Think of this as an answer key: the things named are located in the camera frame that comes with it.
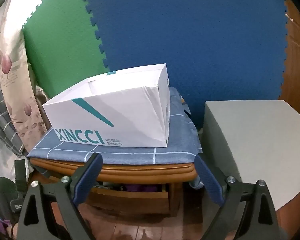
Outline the wooden drawer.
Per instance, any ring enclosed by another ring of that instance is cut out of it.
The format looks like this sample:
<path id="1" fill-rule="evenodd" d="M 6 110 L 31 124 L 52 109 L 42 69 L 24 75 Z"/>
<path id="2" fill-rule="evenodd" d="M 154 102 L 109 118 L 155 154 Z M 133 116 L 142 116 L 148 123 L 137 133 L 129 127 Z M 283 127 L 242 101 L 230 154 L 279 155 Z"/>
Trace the wooden drawer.
<path id="1" fill-rule="evenodd" d="M 101 209 L 131 215 L 169 215 L 171 213 L 166 191 L 127 192 L 95 187 L 90 191 L 86 203 Z"/>

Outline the wooden nightstand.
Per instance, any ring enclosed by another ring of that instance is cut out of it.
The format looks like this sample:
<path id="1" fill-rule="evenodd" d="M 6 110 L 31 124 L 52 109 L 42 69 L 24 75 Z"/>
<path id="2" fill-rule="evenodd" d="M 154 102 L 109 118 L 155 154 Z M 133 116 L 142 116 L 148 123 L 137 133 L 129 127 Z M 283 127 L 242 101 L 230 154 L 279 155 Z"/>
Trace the wooden nightstand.
<path id="1" fill-rule="evenodd" d="M 115 184 L 161 185 L 168 193 L 171 213 L 176 216 L 183 182 L 197 177 L 193 163 L 166 165 L 104 165 L 97 181 Z"/>

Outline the white patterned bedsheet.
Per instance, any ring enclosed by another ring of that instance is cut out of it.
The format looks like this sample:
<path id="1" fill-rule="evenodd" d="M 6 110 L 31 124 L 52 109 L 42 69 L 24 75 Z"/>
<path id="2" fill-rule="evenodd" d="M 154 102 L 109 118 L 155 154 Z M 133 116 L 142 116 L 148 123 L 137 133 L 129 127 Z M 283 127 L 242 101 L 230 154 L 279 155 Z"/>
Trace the white patterned bedsheet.
<path id="1" fill-rule="evenodd" d="M 24 156 L 17 157 L 0 139 L 0 177 L 5 177 L 15 182 L 14 161 L 21 159 L 25 160 L 26 178 L 28 179 L 29 174 L 33 171 L 29 166 L 29 161 Z"/>

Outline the blue checked cloth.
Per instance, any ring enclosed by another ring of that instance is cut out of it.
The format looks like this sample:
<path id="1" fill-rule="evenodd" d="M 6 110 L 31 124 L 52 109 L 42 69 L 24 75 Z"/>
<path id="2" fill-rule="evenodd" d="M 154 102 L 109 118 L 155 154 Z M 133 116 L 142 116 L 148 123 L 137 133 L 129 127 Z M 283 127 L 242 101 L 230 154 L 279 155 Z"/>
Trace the blue checked cloth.
<path id="1" fill-rule="evenodd" d="M 102 155 L 104 164 L 159 165 L 193 163 L 202 152 L 190 110 L 176 88 L 170 88 L 170 133 L 165 148 L 133 148 L 62 142 L 50 129 L 30 151 L 28 158 L 85 163 L 92 153 Z"/>

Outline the grey plaid pillow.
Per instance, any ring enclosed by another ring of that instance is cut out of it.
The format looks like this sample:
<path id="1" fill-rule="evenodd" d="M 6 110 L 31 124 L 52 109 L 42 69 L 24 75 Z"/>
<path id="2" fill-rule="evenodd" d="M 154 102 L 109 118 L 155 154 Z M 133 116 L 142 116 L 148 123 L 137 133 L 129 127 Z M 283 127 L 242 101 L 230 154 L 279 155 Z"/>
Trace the grey plaid pillow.
<path id="1" fill-rule="evenodd" d="M 17 157 L 25 154 L 25 148 L 14 127 L 0 88 L 0 139 Z"/>

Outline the white XINCCI shoe box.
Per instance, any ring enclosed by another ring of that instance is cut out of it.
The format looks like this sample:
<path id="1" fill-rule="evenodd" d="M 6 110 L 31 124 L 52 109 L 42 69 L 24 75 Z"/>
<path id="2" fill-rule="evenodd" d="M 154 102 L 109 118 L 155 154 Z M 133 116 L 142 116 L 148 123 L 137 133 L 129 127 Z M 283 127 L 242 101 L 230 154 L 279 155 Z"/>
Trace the white XINCCI shoe box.
<path id="1" fill-rule="evenodd" d="M 167 147 L 170 85 L 166 64 L 89 77 L 43 105 L 64 142 L 119 147 Z"/>

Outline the wooden wardrobe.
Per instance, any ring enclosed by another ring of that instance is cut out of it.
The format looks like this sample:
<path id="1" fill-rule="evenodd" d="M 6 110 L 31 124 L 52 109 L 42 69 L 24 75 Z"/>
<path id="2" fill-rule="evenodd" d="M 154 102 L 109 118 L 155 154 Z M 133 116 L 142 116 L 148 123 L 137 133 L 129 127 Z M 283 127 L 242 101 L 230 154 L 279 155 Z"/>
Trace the wooden wardrobe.
<path id="1" fill-rule="evenodd" d="M 285 0 L 286 59 L 280 100 L 284 100 L 300 114 L 300 11 L 292 0 Z"/>

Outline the beige floral curtain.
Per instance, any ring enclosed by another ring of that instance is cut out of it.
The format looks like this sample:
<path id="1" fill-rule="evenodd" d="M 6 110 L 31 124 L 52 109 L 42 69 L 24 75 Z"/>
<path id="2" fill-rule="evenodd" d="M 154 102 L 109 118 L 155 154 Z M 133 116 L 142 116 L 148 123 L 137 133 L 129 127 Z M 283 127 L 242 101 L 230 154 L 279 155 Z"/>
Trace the beige floral curtain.
<path id="1" fill-rule="evenodd" d="M 25 154 L 48 130 L 25 48 L 23 25 L 28 8 L 26 0 L 6 0 L 0 8 L 0 88 Z"/>

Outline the green foam mat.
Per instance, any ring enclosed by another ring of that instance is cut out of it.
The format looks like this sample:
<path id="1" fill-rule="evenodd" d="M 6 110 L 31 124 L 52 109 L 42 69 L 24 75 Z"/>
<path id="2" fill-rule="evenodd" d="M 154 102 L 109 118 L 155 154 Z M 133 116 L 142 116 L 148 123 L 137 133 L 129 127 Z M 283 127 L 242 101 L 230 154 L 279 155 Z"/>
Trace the green foam mat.
<path id="1" fill-rule="evenodd" d="M 84 0 L 42 0 L 23 26 L 27 57 L 49 98 L 109 71 L 87 5 Z"/>

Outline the blue foam mat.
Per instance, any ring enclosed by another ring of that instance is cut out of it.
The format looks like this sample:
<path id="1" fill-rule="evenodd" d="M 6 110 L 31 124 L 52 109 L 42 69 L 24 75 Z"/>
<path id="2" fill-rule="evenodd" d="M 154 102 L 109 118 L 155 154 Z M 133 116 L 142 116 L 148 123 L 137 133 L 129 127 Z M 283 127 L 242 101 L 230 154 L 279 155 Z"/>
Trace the blue foam mat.
<path id="1" fill-rule="evenodd" d="M 285 0 L 84 0 L 111 71 L 164 63 L 202 126 L 206 101 L 276 100 Z"/>

